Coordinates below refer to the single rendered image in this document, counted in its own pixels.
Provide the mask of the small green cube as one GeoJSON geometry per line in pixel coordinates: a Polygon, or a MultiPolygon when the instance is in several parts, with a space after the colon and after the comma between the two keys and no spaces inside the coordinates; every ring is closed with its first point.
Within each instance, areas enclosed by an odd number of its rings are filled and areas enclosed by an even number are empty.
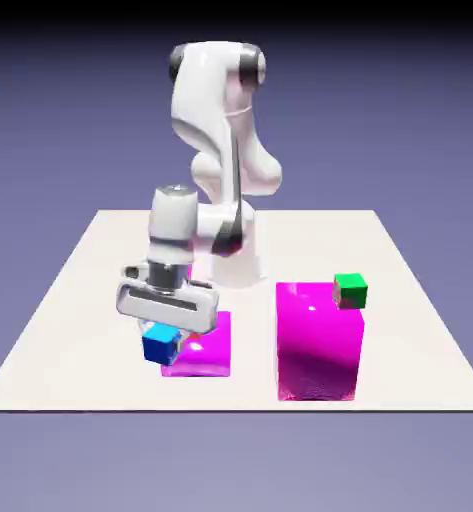
{"type": "Polygon", "coordinates": [[[360,273],[339,273],[334,276],[332,295],[339,309],[364,309],[368,285],[360,273]]]}

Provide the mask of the small blue cube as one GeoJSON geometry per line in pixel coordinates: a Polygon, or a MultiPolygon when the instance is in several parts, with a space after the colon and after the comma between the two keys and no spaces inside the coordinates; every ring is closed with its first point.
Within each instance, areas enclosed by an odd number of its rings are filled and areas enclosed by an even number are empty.
{"type": "Polygon", "coordinates": [[[146,327],[142,334],[144,358],[160,365],[172,365],[180,351],[180,339],[177,327],[160,323],[146,327]]]}

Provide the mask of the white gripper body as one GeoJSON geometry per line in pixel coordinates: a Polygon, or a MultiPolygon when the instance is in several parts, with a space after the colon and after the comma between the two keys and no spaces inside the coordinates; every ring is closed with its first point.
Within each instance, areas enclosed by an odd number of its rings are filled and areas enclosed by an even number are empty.
{"type": "Polygon", "coordinates": [[[144,281],[123,278],[116,294],[116,309],[123,315],[200,334],[216,327],[218,303],[214,288],[192,281],[164,293],[144,281]]]}

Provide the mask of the large magenta box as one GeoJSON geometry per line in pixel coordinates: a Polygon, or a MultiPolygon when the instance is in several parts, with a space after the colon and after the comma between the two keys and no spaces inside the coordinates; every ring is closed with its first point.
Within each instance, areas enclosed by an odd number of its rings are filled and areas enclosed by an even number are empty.
{"type": "Polygon", "coordinates": [[[231,373],[231,313],[219,311],[216,328],[191,334],[171,366],[162,366],[163,377],[229,377],[231,373]]]}
{"type": "Polygon", "coordinates": [[[336,305],[330,282],[276,284],[276,376],[281,401],[355,397],[365,322],[336,305]]]}

